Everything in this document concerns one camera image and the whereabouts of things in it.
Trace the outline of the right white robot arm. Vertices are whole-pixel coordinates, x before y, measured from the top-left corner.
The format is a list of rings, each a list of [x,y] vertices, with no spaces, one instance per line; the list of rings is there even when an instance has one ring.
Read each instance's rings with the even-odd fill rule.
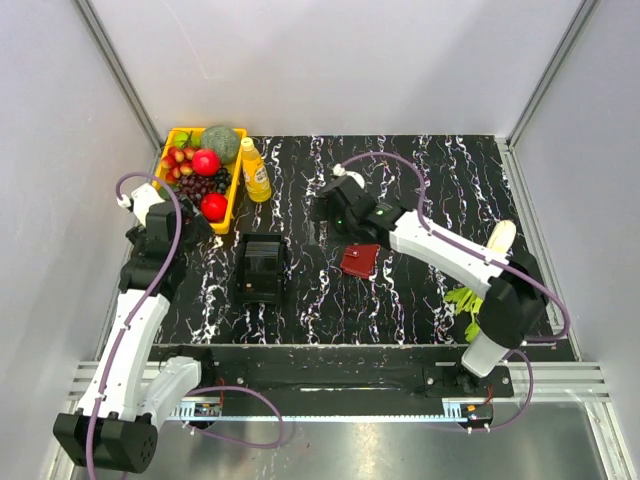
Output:
[[[543,316],[548,298],[529,281],[541,281],[535,257],[510,256],[466,240],[430,221],[401,202],[378,203],[351,176],[334,179],[316,194],[314,218],[328,223],[343,244],[378,244],[420,260],[483,300],[480,332],[461,358],[457,388],[469,396],[491,382],[491,371],[519,347]]]

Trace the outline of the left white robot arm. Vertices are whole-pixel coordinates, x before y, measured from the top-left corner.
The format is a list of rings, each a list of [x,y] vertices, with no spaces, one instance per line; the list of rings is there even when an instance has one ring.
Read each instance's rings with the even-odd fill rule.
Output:
[[[138,226],[120,271],[111,332],[89,386],[72,413],[57,416],[53,435],[77,466],[144,472],[169,414],[190,391],[205,395],[217,381],[214,357],[179,346],[158,376],[142,383],[156,333],[185,279],[187,255],[213,230],[187,198],[161,196],[150,184],[119,195]]]

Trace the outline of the red leather card holder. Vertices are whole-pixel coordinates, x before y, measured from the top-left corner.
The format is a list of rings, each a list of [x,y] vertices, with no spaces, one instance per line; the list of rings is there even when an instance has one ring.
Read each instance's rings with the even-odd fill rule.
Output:
[[[371,276],[380,246],[377,244],[355,244],[345,248],[340,268],[343,273],[367,279]]]

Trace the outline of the black card dispenser box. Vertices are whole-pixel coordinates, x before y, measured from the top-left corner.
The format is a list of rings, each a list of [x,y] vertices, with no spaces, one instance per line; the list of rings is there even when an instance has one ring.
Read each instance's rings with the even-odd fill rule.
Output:
[[[287,248],[278,233],[244,233],[232,280],[237,304],[280,306],[284,299]]]

